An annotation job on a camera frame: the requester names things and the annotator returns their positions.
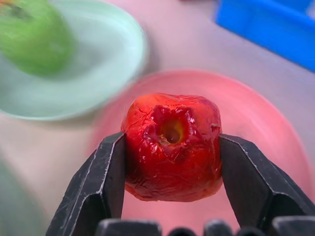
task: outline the green apple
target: green apple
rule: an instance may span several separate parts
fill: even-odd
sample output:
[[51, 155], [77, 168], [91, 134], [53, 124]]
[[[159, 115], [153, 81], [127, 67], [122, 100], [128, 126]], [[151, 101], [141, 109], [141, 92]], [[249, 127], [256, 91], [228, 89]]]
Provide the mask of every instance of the green apple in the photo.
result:
[[23, 71], [48, 75], [70, 61], [74, 39], [47, 0], [0, 0], [0, 51]]

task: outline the shiny apple skin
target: shiny apple skin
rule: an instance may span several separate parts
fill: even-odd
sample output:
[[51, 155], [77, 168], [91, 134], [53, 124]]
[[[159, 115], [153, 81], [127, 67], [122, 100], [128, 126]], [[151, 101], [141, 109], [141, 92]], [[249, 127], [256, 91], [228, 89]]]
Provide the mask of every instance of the shiny apple skin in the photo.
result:
[[221, 118], [208, 99], [143, 95], [130, 106], [121, 130], [126, 134], [126, 190], [136, 198], [193, 202], [222, 186]]

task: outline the apple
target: apple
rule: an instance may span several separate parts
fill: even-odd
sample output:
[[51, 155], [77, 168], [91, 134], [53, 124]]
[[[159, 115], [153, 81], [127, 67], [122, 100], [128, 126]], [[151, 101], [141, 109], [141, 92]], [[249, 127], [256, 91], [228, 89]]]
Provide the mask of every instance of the apple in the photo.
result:
[[74, 39], [47, 0], [0, 0], [0, 51], [19, 69], [47, 75], [70, 61]]
[[222, 185], [218, 107], [202, 96], [151, 94], [130, 106], [126, 190], [143, 201], [193, 202]]

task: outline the pink plate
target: pink plate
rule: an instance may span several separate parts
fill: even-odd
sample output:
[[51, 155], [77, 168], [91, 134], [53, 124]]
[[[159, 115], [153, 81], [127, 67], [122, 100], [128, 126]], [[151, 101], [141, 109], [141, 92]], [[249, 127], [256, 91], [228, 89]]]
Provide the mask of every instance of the pink plate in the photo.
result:
[[[93, 148], [105, 136], [119, 132], [127, 108], [136, 97], [158, 92], [201, 95], [215, 102], [225, 134], [254, 142], [311, 197], [309, 160], [289, 122], [251, 88], [205, 71], [168, 71], [140, 80], [104, 108], [96, 122]], [[204, 223], [211, 219], [223, 219], [234, 230], [238, 228], [223, 187], [216, 195], [193, 203], [142, 202], [126, 192], [123, 218], [157, 220], [164, 235], [177, 226], [190, 227], [202, 235]]]

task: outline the wrinkled apple skin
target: wrinkled apple skin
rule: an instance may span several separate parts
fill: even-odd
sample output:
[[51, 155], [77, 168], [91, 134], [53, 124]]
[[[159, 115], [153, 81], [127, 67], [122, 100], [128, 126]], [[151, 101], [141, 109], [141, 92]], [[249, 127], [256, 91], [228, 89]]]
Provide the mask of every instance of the wrinkled apple skin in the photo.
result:
[[[173, 121], [180, 127], [176, 143], [164, 135]], [[136, 198], [193, 202], [220, 189], [221, 118], [208, 99], [141, 96], [130, 106], [121, 130], [126, 133], [126, 190]]]

